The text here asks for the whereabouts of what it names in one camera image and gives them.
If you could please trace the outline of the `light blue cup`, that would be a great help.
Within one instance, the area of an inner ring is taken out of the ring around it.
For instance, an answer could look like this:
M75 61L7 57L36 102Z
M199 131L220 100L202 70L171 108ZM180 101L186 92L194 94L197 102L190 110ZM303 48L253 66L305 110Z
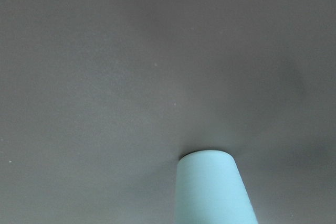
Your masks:
M257 223L231 155L203 150L183 156L176 171L175 223Z

